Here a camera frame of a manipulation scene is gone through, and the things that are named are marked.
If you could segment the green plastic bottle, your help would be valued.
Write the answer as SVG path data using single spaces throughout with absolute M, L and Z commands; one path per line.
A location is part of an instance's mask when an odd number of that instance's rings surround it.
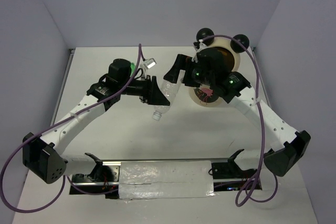
M 131 74 L 135 71 L 136 64 L 134 62 L 131 63 Z

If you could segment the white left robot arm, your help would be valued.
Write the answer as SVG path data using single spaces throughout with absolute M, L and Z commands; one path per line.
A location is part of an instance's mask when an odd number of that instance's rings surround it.
M 63 175 L 84 174 L 97 181 L 103 174 L 103 161 L 91 153 L 64 156 L 72 140 L 93 120 L 107 112 L 121 96 L 133 95 L 149 105 L 168 106 L 170 102 L 159 89 L 155 76 L 130 80 L 131 62 L 116 59 L 108 73 L 94 83 L 78 105 L 68 113 L 70 120 L 34 138 L 23 147 L 23 164 L 46 184 Z

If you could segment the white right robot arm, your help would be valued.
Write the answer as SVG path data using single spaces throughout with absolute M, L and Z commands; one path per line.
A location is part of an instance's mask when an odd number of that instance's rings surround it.
M 299 132 L 281 119 L 264 101 L 257 100 L 257 92 L 239 72 L 229 71 L 224 56 L 216 48 L 196 54 L 197 59 L 179 54 L 163 79 L 188 87 L 204 84 L 228 105 L 241 112 L 255 127 L 265 130 L 270 150 L 264 154 L 264 164 L 275 175 L 283 177 L 301 159 L 311 136 Z

